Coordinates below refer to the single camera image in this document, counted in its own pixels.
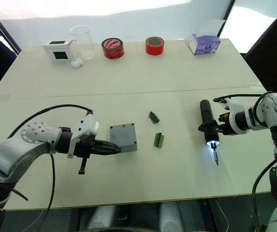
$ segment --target white small box with black window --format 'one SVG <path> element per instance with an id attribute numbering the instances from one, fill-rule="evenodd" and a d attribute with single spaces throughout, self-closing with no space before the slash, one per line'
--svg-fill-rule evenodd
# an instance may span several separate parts
<path id="1" fill-rule="evenodd" d="M 68 61 L 77 57 L 75 40 L 49 41 L 43 47 L 52 61 Z"/>

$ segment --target purple tissue box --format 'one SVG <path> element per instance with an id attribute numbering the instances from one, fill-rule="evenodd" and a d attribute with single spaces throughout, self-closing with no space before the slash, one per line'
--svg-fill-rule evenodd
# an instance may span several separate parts
<path id="1" fill-rule="evenodd" d="M 220 42 L 221 40 L 216 35 L 196 37 L 196 34 L 193 34 L 189 41 L 189 47 L 195 55 L 215 53 Z"/>

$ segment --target white table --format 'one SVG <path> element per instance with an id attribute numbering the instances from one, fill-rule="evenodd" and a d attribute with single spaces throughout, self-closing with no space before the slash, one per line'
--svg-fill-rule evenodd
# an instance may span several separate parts
<path id="1" fill-rule="evenodd" d="M 145 43 L 125 43 L 123 57 L 97 55 L 79 69 L 51 62 L 41 46 L 28 47 L 0 82 L 0 99 L 165 92 L 248 87 L 259 83 L 228 39 L 215 54 L 195 56 L 187 40 L 165 41 L 164 53 L 150 56 Z"/>
<path id="2" fill-rule="evenodd" d="M 135 123 L 138 151 L 107 157 L 91 155 L 85 175 L 78 175 L 81 159 L 55 154 L 56 192 L 53 208 L 117 203 L 152 202 L 250 194 L 252 185 L 273 159 L 269 130 L 247 135 L 220 135 L 219 166 L 205 145 L 200 100 L 212 101 L 221 94 L 262 93 L 262 88 L 231 88 L 142 94 L 45 97 L 0 100 L 0 142 L 31 114 L 56 104 L 80 104 L 95 110 L 100 122 L 97 139 L 109 140 L 109 126 Z M 255 98 L 240 98 L 245 106 Z M 226 111 L 211 103 L 214 117 Z M 148 112 L 161 119 L 152 124 Z M 75 108 L 57 109 L 36 121 L 73 128 L 85 112 Z M 163 147 L 153 146 L 157 132 L 165 136 Z M 46 208 L 52 183 L 49 155 L 39 157 L 16 188 L 29 201 L 12 194 L 6 209 Z M 264 176 L 258 192 L 270 190 Z"/>

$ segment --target clear glass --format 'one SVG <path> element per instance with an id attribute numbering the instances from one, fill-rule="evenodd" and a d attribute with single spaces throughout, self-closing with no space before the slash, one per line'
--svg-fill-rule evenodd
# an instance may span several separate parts
<path id="1" fill-rule="evenodd" d="M 78 56 L 82 59 L 93 59 L 95 57 L 95 50 L 90 31 L 90 27 L 86 25 L 79 25 L 71 28 L 69 32 L 69 34 L 76 41 Z"/>

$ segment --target tape roll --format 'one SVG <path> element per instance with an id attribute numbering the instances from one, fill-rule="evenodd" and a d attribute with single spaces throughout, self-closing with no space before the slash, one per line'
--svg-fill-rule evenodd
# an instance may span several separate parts
<path id="1" fill-rule="evenodd" d="M 104 56 L 109 59 L 117 59 L 123 56 L 123 42 L 118 38 L 108 38 L 102 42 Z"/>
<path id="2" fill-rule="evenodd" d="M 146 39 L 146 52 L 149 55 L 157 56 L 163 53 L 164 40 L 161 37 L 153 36 Z"/>

